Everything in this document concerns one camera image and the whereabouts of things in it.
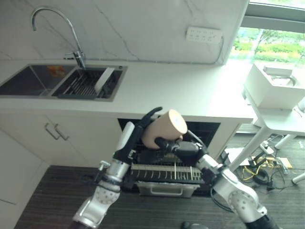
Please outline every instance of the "cabinet door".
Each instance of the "cabinet door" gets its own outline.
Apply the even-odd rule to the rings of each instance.
[[[87,166],[86,159],[69,143],[58,137],[54,126],[43,115],[0,114],[0,128],[49,165]]]
[[[0,200],[17,204],[41,160],[0,130]]]
[[[17,221],[16,206],[0,200],[1,229],[12,229]]]
[[[101,160],[110,162],[121,128],[116,118],[48,115],[68,141],[88,161],[97,167]]]

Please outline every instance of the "marble backsplash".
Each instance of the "marble backsplash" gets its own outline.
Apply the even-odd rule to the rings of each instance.
[[[86,58],[150,62],[218,63],[226,59],[246,0],[2,0],[0,60],[62,59],[76,49],[68,24],[74,25]],[[189,26],[221,29],[223,42],[187,42]]]

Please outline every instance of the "beige cup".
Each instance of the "beige cup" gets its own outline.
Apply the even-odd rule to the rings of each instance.
[[[142,135],[142,142],[149,149],[159,149],[154,140],[162,137],[175,140],[187,132],[187,125],[182,116],[175,110],[169,110],[151,123]]]

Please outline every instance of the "stainless steel sink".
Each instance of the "stainless steel sink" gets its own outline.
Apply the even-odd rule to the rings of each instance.
[[[47,96],[73,65],[27,65],[0,86],[0,95]]]
[[[107,68],[112,69],[108,75],[106,73]],[[102,99],[103,101],[111,101],[126,70],[127,67],[123,66],[75,69],[51,94],[59,99]],[[104,80],[105,83],[100,90],[96,91],[94,87],[99,80]]]

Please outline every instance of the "chrome faucet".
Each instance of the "chrome faucet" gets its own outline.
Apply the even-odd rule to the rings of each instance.
[[[77,45],[77,48],[78,50],[75,50],[71,53],[68,53],[68,54],[73,54],[74,55],[74,58],[77,62],[77,64],[81,67],[81,68],[86,68],[85,66],[85,54],[83,53],[82,49],[81,49],[81,45],[78,41],[78,38],[76,36],[76,33],[75,33],[75,30],[74,30],[74,27],[71,23],[71,21],[66,17],[66,15],[64,15],[61,11],[59,11],[58,9],[54,8],[54,7],[51,7],[51,6],[40,6],[40,7],[37,7],[36,9],[34,9],[33,13],[32,13],[32,16],[31,16],[31,24],[32,24],[32,29],[34,31],[36,31],[36,26],[35,26],[35,17],[36,17],[36,14],[39,12],[39,11],[42,11],[42,10],[50,10],[50,11],[53,11],[55,13],[57,13],[58,15],[60,15],[63,19],[66,20],[66,22],[68,23],[68,25],[70,26],[71,28],[71,31],[72,31],[72,34],[75,38],[75,41],[76,41],[76,45]]]

